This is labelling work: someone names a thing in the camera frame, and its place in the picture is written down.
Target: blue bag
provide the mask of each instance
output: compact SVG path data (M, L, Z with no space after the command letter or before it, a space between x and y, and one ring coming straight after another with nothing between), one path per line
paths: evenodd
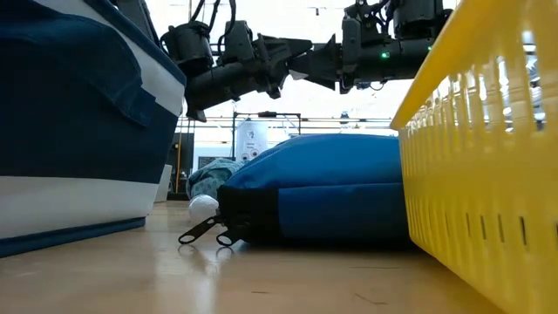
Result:
M220 214L206 227L224 223L228 230L217 238L224 245L239 239L408 243L395 137L325 134L288 140L235 173L219 188L218 201ZM193 241L202 230L187 235Z

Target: robotic arm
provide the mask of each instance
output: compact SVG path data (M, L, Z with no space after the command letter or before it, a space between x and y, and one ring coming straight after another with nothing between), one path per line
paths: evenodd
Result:
M161 38L169 57L188 78L189 118L205 121L203 110L238 101L252 91L277 99L290 73L332 90L339 84L342 94L355 85L362 88L374 81L412 79L451 13L443 9L442 0L381 0L375 4L357 0L344 10L341 43L334 35L326 44L312 44L262 34L254 38L245 21L235 21L235 0L230 3L233 16L217 52L209 44L211 27L195 20L169 27ZM388 34L390 21L394 38ZM223 38L225 51L221 53ZM219 56L216 65L215 54Z

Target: wooden floor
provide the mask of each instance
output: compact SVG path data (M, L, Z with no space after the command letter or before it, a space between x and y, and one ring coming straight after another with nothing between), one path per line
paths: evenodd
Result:
M143 229L0 259L0 313L500 313L424 254L180 247L187 225L169 202Z

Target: black pole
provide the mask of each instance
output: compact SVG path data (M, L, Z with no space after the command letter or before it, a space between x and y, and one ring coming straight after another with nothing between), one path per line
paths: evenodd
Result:
M235 133L236 133L236 115L238 113L233 112L233 143L232 143L232 152L233 155L231 156L233 158L233 161L236 161L236 157L235 157Z

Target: yellow plastic basket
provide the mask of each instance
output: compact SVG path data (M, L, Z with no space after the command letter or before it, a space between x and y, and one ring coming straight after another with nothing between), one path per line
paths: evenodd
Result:
M391 127L413 241L506 312L558 313L558 2L461 1Z

